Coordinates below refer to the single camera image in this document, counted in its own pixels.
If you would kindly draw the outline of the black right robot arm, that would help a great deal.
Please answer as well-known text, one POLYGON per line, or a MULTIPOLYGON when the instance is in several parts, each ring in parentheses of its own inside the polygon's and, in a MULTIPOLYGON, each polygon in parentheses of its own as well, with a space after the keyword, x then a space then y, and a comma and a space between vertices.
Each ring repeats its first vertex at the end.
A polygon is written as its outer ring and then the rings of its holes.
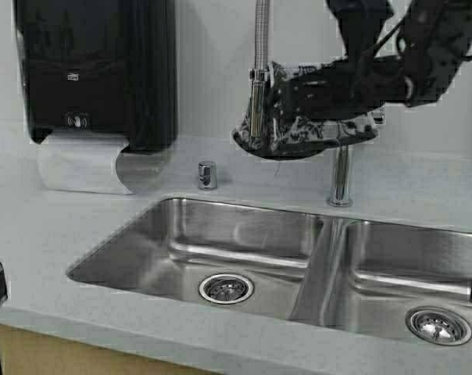
POLYGON ((329 1, 346 57, 338 97, 352 111, 436 103, 472 62, 472 1, 412 1, 388 32, 389 1, 329 1))

